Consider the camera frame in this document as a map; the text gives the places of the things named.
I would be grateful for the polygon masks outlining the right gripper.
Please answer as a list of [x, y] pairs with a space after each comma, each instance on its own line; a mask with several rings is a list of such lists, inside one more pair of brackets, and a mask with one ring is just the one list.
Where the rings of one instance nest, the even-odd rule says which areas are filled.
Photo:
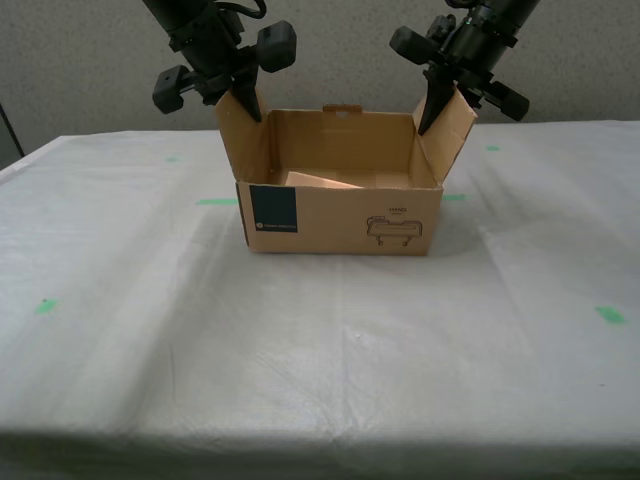
[[429, 38], [408, 27], [399, 27], [389, 45], [401, 57], [426, 65], [427, 93], [418, 133], [424, 135], [454, 94], [454, 84], [473, 105], [482, 98], [512, 120], [521, 121], [529, 111], [529, 99], [493, 80], [493, 68], [508, 48], [517, 43], [518, 25], [508, 20], [473, 19], [460, 24], [453, 17], [438, 17]]

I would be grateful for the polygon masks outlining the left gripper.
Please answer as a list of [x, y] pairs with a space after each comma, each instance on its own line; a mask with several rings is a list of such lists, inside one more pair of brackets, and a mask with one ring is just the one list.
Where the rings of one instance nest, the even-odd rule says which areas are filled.
[[262, 121], [256, 83], [258, 69], [275, 73], [296, 60], [296, 32], [279, 21], [258, 32], [257, 43], [241, 47], [244, 26], [238, 14], [189, 14], [169, 30], [169, 46], [188, 67], [176, 65], [158, 75], [152, 100], [162, 113], [183, 108], [183, 94], [195, 90], [205, 105], [230, 92], [253, 120]]

